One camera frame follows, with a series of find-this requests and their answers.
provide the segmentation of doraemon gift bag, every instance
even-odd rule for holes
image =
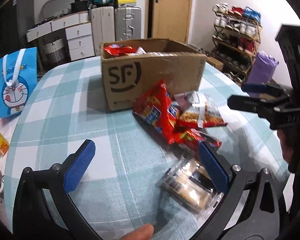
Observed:
[[[37,48],[0,59],[0,117],[21,113],[37,85]]]

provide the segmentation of doraemon face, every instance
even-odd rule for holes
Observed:
[[[2,99],[9,108],[23,106],[28,99],[28,84],[19,76],[11,86],[5,86],[3,88]]]

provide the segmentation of drawer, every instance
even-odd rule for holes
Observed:
[[[80,18],[80,23],[85,23],[88,22],[88,13],[80,13],[79,14],[79,18]]]
[[[79,24],[79,15],[73,14],[69,16],[62,17],[58,20],[54,20],[51,22],[52,31],[60,30],[62,28],[66,28],[72,25]]]
[[[47,22],[44,24],[41,24],[35,28],[33,28],[31,31],[27,32],[27,40],[28,42],[33,41],[41,36],[44,36],[51,32],[51,22]]]
[[[69,50],[93,45],[92,35],[86,35],[68,40]]]
[[[67,40],[91,34],[91,23],[80,24],[77,26],[66,28]]]
[[[80,58],[94,56],[94,47],[92,45],[92,46],[82,47],[78,49],[71,49],[69,50],[69,52],[70,52],[71,61],[74,61]]]

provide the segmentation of cardboard box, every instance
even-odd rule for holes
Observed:
[[[112,57],[103,48],[114,43],[154,53]],[[139,96],[161,79],[171,94],[197,90],[207,59],[186,44],[168,39],[104,43],[101,51],[103,86],[111,111],[131,108]]]
[[[214,57],[207,57],[207,62],[214,66],[217,70],[222,72],[223,69],[223,63],[217,59],[215,59]]]

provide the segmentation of red shoe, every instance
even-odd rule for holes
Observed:
[[[246,39],[245,38],[240,38],[239,43],[238,43],[238,49],[244,51],[244,48],[246,47]]]
[[[247,44],[247,46],[244,49],[244,52],[247,53],[247,54],[249,54],[249,55],[253,55],[254,51],[256,49],[255,46],[254,46],[254,42],[247,40],[246,44]]]
[[[243,9],[240,8],[240,7],[232,7],[232,8],[231,8],[231,11],[232,11],[234,14],[237,14],[237,15],[240,15],[240,16],[242,16],[242,14],[243,14]]]

